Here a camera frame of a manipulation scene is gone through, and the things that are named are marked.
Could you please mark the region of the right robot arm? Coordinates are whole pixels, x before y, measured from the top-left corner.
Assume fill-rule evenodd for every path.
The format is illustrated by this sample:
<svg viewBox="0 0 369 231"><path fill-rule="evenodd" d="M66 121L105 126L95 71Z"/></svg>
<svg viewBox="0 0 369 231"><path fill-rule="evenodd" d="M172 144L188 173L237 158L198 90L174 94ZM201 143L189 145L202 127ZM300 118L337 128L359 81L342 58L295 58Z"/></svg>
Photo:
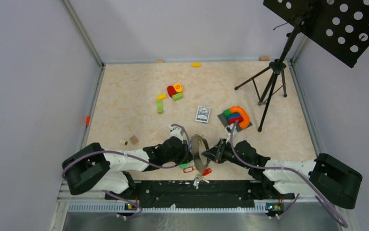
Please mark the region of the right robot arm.
<svg viewBox="0 0 369 231"><path fill-rule="evenodd" d="M264 183L268 198L289 193L324 196L333 205L354 209L363 180L358 171L325 153L309 161L281 161L258 154L247 141L233 146L221 139L202 155L218 164L228 161L247 168L249 175Z"/></svg>

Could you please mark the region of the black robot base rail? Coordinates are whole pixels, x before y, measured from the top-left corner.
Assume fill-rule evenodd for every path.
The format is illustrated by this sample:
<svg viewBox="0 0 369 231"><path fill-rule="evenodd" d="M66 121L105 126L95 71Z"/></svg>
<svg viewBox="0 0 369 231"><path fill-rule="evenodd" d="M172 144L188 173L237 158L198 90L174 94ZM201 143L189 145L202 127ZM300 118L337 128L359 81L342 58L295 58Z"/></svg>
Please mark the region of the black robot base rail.
<svg viewBox="0 0 369 231"><path fill-rule="evenodd" d="M261 183L251 180L193 181L143 180L120 194L143 208L251 208L268 199Z"/></svg>

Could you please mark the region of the perforated metal keyring plate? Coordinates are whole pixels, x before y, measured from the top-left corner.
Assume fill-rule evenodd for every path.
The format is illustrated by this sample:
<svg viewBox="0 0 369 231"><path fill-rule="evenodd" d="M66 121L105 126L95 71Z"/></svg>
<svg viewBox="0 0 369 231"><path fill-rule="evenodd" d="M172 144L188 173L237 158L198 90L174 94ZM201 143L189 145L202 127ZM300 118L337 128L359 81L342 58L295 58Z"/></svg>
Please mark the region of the perforated metal keyring plate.
<svg viewBox="0 0 369 231"><path fill-rule="evenodd" d="M204 151L207 151L208 149L208 142L204 137L198 134L194 134L191 137L190 153L192 154L196 170L200 173L203 173L210 163L210 160L208 158L202 158L202 153Z"/></svg>

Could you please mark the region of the green key tag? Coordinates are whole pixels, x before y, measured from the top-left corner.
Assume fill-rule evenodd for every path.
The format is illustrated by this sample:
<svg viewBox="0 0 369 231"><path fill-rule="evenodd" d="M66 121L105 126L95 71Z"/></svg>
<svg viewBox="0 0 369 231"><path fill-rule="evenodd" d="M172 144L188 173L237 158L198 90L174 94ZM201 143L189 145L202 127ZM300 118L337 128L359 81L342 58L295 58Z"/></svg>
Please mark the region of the green key tag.
<svg viewBox="0 0 369 231"><path fill-rule="evenodd" d="M190 166L190 164L189 164L189 163L184 163L184 164L180 164L180 165L179 165L179 168L180 168L180 169L184 169L184 168L189 167L189 166Z"/></svg>

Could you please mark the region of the red key tag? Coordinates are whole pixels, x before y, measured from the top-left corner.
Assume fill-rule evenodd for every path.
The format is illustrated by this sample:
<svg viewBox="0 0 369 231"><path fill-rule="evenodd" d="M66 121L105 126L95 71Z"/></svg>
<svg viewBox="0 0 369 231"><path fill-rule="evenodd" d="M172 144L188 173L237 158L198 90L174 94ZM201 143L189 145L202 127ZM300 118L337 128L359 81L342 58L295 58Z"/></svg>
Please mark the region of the red key tag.
<svg viewBox="0 0 369 231"><path fill-rule="evenodd" d="M211 168L207 168L207 169L202 173L202 176L207 176L207 175L209 175L211 172L212 172L212 169L211 169Z"/></svg>
<svg viewBox="0 0 369 231"><path fill-rule="evenodd" d="M183 169L183 173L190 173L190 172L193 172L194 171L194 168L193 167L186 167Z"/></svg>

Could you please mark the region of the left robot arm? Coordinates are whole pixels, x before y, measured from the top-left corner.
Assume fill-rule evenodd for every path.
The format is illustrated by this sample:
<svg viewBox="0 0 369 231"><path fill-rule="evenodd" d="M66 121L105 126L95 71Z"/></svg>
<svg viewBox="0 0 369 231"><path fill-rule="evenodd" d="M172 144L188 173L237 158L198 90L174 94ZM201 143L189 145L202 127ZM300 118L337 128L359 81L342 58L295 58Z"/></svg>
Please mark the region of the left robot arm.
<svg viewBox="0 0 369 231"><path fill-rule="evenodd" d="M62 177L71 195L99 190L129 199L134 195L135 186L128 171L169 169L167 164L170 162L176 167L191 160L187 144L177 137L133 151L106 150L100 143L94 142L62 163Z"/></svg>

